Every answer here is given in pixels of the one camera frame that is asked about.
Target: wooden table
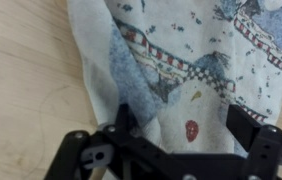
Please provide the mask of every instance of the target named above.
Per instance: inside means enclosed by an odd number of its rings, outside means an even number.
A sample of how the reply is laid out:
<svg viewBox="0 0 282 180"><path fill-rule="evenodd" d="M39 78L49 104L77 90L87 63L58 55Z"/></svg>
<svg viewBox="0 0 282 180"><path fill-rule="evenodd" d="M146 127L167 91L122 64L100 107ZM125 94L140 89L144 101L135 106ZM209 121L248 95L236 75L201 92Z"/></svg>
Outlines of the wooden table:
<svg viewBox="0 0 282 180"><path fill-rule="evenodd" d="M42 179L66 132L95 127L65 0L0 0L0 179Z"/></svg>

